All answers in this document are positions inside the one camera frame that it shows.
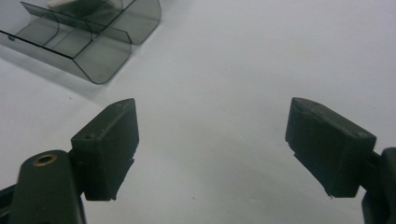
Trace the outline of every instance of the transparent tray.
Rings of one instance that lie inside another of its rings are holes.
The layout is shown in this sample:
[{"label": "transparent tray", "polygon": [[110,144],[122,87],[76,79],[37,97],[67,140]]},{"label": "transparent tray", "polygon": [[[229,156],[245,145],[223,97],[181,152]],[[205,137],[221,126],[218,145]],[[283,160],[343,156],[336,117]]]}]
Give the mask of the transparent tray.
[{"label": "transparent tray", "polygon": [[158,0],[1,0],[0,44],[95,84],[109,81],[161,19]]}]

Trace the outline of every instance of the white surface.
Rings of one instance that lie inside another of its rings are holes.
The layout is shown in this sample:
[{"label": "white surface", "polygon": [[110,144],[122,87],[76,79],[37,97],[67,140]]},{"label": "white surface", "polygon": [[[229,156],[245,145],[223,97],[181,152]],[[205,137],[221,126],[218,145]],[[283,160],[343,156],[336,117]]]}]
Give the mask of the white surface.
[{"label": "white surface", "polygon": [[20,164],[135,98],[140,146],[88,223],[362,223],[284,141],[290,99],[320,102],[396,145],[396,4],[162,0],[163,20],[106,85],[0,47],[0,189]]}]

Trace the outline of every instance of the gray translucent acrylic holder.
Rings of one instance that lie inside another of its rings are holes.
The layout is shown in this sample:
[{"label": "gray translucent acrylic holder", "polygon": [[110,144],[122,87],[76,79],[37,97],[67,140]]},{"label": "gray translucent acrylic holder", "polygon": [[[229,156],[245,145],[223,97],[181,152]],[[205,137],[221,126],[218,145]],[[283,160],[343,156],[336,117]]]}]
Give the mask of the gray translucent acrylic holder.
[{"label": "gray translucent acrylic holder", "polygon": [[109,81],[155,30],[159,0],[0,1],[0,44],[95,84]]}]

